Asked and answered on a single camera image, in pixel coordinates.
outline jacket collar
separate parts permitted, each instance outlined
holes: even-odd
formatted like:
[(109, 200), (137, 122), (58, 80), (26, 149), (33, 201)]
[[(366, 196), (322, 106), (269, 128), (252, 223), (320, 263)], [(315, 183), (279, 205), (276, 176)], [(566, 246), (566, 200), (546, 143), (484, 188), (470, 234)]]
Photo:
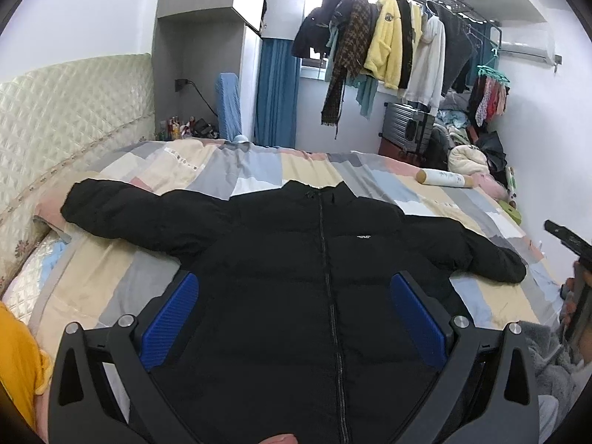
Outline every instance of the jacket collar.
[(298, 181), (289, 181), (281, 189), (282, 193), (290, 198), (304, 199), (313, 195), (321, 194), (325, 203), (345, 205), (353, 201), (356, 196), (352, 193), (345, 182), (336, 187), (323, 187), (321, 189), (311, 187)]

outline human hand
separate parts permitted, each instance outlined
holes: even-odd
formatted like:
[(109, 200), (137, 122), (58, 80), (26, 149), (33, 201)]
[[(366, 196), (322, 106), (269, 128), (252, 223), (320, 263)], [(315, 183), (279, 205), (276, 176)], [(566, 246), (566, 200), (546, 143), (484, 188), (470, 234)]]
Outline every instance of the human hand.
[[(581, 264), (576, 261), (573, 262), (573, 269), (574, 269), (574, 273), (575, 273), (575, 269), (580, 266)], [(590, 287), (592, 287), (592, 273), (590, 273), (588, 270), (584, 269), (584, 281), (585, 283), (587, 283)], [(567, 299), (565, 300), (565, 304), (562, 310), (562, 314), (564, 314), (565, 317), (563, 317), (562, 322), (564, 323), (564, 325), (569, 326), (569, 324), (571, 323), (571, 319), (575, 313), (575, 309), (577, 308), (577, 304), (573, 301), (574, 295), (573, 295), (573, 291), (574, 291), (574, 287), (575, 287), (575, 279), (573, 277), (570, 277), (569, 279), (567, 279), (565, 281), (565, 286), (569, 289), (570, 294), (568, 295)]]
[(293, 434), (280, 434), (279, 436), (265, 439), (259, 444), (298, 444), (296, 437)]

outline black power cord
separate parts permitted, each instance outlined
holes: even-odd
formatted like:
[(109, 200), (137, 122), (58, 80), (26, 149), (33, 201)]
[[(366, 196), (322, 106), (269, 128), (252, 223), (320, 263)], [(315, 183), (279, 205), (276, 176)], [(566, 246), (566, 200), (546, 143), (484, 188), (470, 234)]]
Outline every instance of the black power cord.
[(201, 99), (205, 102), (205, 104), (208, 106), (208, 108), (210, 110), (212, 110), (212, 113), (216, 116), (216, 118), (218, 117), (218, 114), (216, 112), (214, 112), (214, 109), (209, 105), (209, 103), (207, 102), (207, 100), (204, 98), (204, 96), (201, 94), (201, 92), (199, 91), (199, 88), (197, 88), (197, 85), (191, 81), (188, 80), (187, 78), (177, 78), (175, 80), (175, 91), (181, 91), (181, 89), (187, 85), (187, 84), (193, 85), (193, 88), (195, 88), (195, 90), (197, 91), (197, 93), (199, 93), (199, 96), (201, 97)]

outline silver suitcase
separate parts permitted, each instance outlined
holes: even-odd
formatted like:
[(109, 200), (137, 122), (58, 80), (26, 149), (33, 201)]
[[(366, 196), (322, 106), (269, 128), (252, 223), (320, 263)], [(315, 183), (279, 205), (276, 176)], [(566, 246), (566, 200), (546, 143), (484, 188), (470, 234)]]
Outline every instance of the silver suitcase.
[(407, 152), (423, 155), (430, 141), (434, 117), (409, 105), (385, 103), (383, 138)]

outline quilted headboard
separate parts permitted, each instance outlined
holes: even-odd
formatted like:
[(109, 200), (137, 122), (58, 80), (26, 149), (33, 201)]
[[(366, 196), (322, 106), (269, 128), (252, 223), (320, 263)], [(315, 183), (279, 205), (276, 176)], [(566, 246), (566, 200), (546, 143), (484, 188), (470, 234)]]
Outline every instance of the quilted headboard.
[(0, 295), (47, 232), (39, 197), (109, 151), (153, 139), (150, 55), (73, 61), (0, 83)]

